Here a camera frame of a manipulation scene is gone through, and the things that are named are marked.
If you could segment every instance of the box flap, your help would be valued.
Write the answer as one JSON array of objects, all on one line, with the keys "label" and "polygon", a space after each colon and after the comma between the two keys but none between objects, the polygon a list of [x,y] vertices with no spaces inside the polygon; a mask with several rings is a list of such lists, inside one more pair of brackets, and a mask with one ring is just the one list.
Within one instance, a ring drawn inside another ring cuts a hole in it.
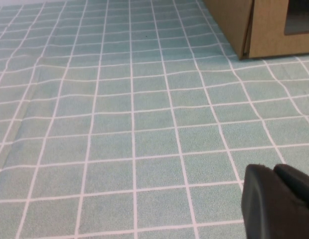
[{"label": "box flap", "polygon": [[242,58],[252,0],[204,0],[204,2],[236,54]]}]

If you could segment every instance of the box opening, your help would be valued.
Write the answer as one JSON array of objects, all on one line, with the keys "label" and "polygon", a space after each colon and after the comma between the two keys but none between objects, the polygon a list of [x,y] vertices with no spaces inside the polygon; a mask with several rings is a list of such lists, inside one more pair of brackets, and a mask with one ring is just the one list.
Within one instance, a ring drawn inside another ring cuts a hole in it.
[{"label": "box opening", "polygon": [[309,0],[289,0],[285,35],[309,33]]}]

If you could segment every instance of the floor mat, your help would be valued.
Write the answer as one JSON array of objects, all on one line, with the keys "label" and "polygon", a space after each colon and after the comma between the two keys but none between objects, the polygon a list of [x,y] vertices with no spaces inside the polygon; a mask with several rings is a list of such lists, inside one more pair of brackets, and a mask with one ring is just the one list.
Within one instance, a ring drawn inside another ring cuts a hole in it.
[{"label": "floor mat", "polygon": [[201,0],[0,8],[1,239],[242,239],[249,163],[309,174],[309,55],[239,61]]}]

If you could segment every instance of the black plastic object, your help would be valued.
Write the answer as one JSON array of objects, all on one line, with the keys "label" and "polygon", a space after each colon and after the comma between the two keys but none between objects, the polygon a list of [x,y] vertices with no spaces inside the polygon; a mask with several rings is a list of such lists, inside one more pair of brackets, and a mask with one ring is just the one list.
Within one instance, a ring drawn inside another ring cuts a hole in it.
[{"label": "black plastic object", "polygon": [[250,164],[241,208],[247,239],[309,239],[309,176],[288,165]]}]

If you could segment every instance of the cardboard box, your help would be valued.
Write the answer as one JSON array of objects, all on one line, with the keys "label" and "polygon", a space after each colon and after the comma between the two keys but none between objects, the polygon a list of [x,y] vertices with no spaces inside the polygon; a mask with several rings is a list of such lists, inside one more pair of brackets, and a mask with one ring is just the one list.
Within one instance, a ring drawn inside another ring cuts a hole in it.
[{"label": "cardboard box", "polygon": [[309,0],[204,2],[240,59],[309,53]]}]

